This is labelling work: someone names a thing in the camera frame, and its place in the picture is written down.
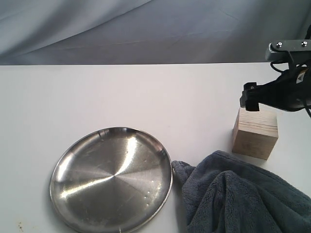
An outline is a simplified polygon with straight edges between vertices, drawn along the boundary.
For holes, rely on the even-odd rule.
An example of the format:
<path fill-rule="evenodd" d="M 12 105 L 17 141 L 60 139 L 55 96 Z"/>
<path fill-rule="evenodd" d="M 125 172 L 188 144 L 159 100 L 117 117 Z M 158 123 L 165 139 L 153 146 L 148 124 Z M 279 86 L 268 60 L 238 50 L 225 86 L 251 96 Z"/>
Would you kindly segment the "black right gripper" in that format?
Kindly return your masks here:
<path fill-rule="evenodd" d="M 310 67 L 297 66 L 287 69 L 276 80 L 260 85 L 256 97 L 259 103 L 251 97 L 256 87 L 256 82 L 243 85 L 240 107 L 245 107 L 249 112 L 258 112 L 259 103 L 288 112 L 311 109 Z"/>

